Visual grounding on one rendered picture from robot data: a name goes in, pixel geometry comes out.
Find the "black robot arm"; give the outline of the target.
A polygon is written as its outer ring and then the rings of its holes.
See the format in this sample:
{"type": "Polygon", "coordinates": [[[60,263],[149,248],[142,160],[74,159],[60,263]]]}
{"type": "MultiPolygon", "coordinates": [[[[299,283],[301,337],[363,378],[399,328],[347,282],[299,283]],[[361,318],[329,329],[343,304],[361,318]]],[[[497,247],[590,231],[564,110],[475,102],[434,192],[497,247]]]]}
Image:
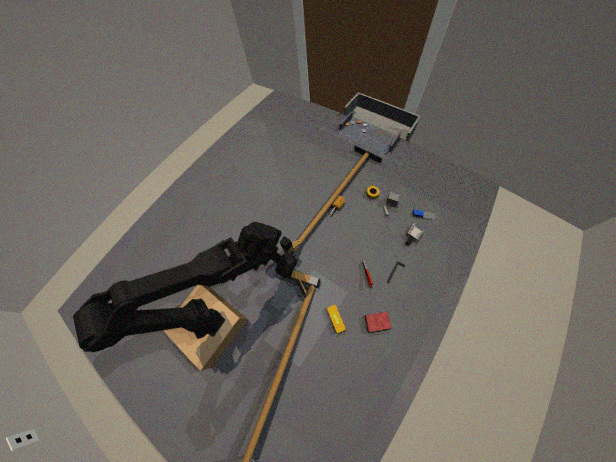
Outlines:
{"type": "Polygon", "coordinates": [[[215,336],[225,319],[201,299],[192,299],[183,308],[136,309],[196,285],[211,287],[235,281],[238,275],[258,266],[262,251],[276,253],[280,236],[280,230],[252,222],[238,242],[230,237],[198,253],[190,263],[130,282],[119,281],[107,291],[92,295],[73,315],[80,348],[99,352],[125,336],[180,327],[194,332],[197,339],[208,333],[215,336]],[[112,303],[108,303],[110,300],[112,303]]]}

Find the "red flat block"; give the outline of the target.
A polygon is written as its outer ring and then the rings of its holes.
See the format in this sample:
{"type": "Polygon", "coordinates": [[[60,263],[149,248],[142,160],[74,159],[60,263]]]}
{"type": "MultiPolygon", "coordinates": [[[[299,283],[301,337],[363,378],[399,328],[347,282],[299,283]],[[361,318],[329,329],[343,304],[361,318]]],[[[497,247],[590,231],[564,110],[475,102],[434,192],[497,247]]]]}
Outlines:
{"type": "Polygon", "coordinates": [[[388,312],[365,315],[367,332],[391,329],[388,312]]]}

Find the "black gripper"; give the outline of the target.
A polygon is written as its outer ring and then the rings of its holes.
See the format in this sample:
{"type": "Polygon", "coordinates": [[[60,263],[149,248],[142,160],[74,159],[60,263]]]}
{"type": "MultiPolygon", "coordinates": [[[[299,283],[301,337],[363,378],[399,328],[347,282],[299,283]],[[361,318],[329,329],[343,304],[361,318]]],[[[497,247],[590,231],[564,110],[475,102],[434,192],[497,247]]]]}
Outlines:
{"type": "MultiPolygon", "coordinates": [[[[248,226],[245,226],[242,228],[239,239],[241,238],[242,233],[244,229],[246,228],[248,228],[248,226]]],[[[282,256],[278,254],[277,252],[274,254],[266,254],[262,251],[261,254],[258,256],[259,264],[254,269],[258,270],[261,265],[266,266],[268,261],[272,260],[277,264],[275,268],[275,272],[278,273],[280,276],[282,276],[284,279],[286,279],[291,276],[298,262],[297,259],[293,256],[293,254],[294,254],[294,251],[291,251],[290,253],[286,252],[282,256]]]]}

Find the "yellow ring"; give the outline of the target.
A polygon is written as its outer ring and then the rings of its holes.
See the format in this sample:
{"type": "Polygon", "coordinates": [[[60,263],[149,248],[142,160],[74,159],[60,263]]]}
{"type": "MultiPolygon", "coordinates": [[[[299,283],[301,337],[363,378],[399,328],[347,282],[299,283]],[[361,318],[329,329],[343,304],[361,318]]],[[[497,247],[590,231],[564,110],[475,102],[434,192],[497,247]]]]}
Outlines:
{"type": "Polygon", "coordinates": [[[376,199],[379,196],[379,189],[375,186],[371,186],[367,189],[367,197],[370,199],[376,199]]]}

